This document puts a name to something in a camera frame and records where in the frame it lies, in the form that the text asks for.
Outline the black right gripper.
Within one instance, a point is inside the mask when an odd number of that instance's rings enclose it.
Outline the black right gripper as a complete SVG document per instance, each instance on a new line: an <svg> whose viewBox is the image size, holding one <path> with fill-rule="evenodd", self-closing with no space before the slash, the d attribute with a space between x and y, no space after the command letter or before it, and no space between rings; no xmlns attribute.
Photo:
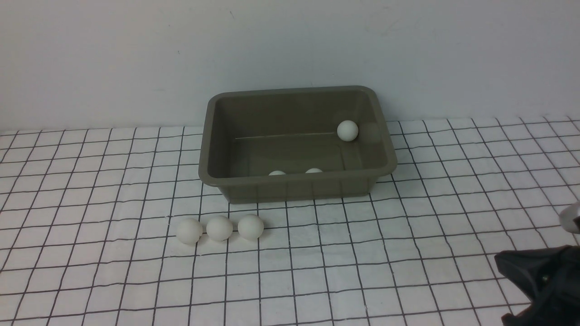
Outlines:
<svg viewBox="0 0 580 326"><path fill-rule="evenodd" d="M502 276L531 303L518 314L502 316L504 326L578 326L580 324L580 249L504 250L495 255Z"/></svg>

